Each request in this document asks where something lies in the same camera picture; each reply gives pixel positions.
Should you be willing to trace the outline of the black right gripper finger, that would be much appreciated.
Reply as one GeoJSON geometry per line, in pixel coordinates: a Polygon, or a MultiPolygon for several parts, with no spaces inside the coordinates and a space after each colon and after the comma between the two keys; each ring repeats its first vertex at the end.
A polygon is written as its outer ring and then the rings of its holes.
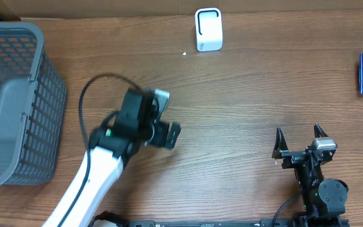
{"type": "Polygon", "coordinates": [[[328,137],[328,135],[324,132],[319,124],[314,125],[314,136],[315,138],[328,137]]]}
{"type": "Polygon", "coordinates": [[[280,127],[276,130],[276,139],[274,150],[272,152],[272,158],[274,159],[282,159],[285,156],[285,153],[288,153],[289,149],[287,147],[287,143],[285,141],[282,129],[280,127]]]}

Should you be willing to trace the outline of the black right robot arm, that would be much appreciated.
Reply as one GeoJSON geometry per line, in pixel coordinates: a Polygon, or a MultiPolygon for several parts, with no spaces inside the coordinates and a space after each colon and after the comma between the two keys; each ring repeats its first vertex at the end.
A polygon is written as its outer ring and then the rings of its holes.
{"type": "Polygon", "coordinates": [[[276,129],[273,159],[282,160],[283,169],[294,169],[300,193],[277,210],[272,225],[281,211],[302,197],[304,211],[293,214],[291,226],[343,226],[340,215],[345,213],[348,185],[337,179],[325,178],[321,166],[333,159],[338,146],[323,129],[314,125],[314,139],[303,151],[289,151],[282,129],[276,129]]]}

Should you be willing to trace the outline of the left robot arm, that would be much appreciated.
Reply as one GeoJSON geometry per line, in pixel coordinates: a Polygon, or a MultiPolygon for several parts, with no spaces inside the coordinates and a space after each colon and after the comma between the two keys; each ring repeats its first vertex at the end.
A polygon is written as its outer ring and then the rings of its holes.
{"type": "Polygon", "coordinates": [[[76,176],[44,225],[89,225],[106,193],[141,146],[173,149],[181,127],[160,120],[169,102],[167,91],[129,89],[121,109],[92,130],[76,176]]]}

